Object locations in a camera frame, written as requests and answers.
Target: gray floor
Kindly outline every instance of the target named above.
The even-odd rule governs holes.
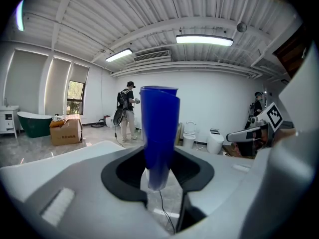
[[[122,142],[119,127],[117,128],[117,135],[118,141],[124,148],[143,145],[141,134],[138,132],[136,132],[136,135],[138,135],[139,138],[133,141],[127,140],[126,142]],[[18,139],[15,139],[14,135],[0,135],[0,167],[28,163],[61,155],[104,140],[118,144],[114,137],[113,128],[92,128],[90,126],[84,126],[82,143],[63,146],[53,146],[50,136],[29,138],[25,133],[21,133]],[[201,148],[198,151],[207,152],[206,146],[194,144],[193,149],[198,148]],[[159,191],[153,191],[148,188],[146,173],[144,173],[141,178],[141,190],[144,190],[148,195],[148,210],[153,218],[172,234],[173,228],[162,211],[160,193]],[[163,207],[176,228],[181,206],[182,189],[172,172],[169,173],[166,187],[160,192],[163,198]]]

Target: blue cup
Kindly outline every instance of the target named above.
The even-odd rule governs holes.
[[[165,187],[174,154],[178,128],[177,88],[145,86],[141,88],[144,155],[149,170],[149,188]]]

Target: freestanding bathtub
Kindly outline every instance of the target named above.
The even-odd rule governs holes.
[[[49,125],[52,121],[52,116],[26,112],[18,112],[17,115],[27,136],[36,138],[50,135]]]

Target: person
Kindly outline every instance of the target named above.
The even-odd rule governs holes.
[[[260,103],[263,100],[262,99],[263,94],[261,92],[256,92],[255,97],[256,97],[256,100],[254,102],[254,116],[258,116],[263,110],[262,105]]]
[[[134,82],[129,81],[127,83],[127,87],[123,90],[123,93],[127,95],[128,98],[128,108],[125,110],[125,114],[123,116],[121,122],[121,131],[122,131],[122,142],[125,142],[127,139],[126,128],[129,123],[130,131],[131,131],[131,140],[135,140],[138,137],[134,135],[135,125],[134,125],[134,112],[132,104],[139,104],[140,101],[135,101],[133,95],[133,89],[135,88]]]

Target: backpack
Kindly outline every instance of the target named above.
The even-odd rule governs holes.
[[[126,90],[118,92],[118,102],[117,102],[117,108],[127,110],[129,106],[129,98],[128,98],[128,92],[132,90]]]

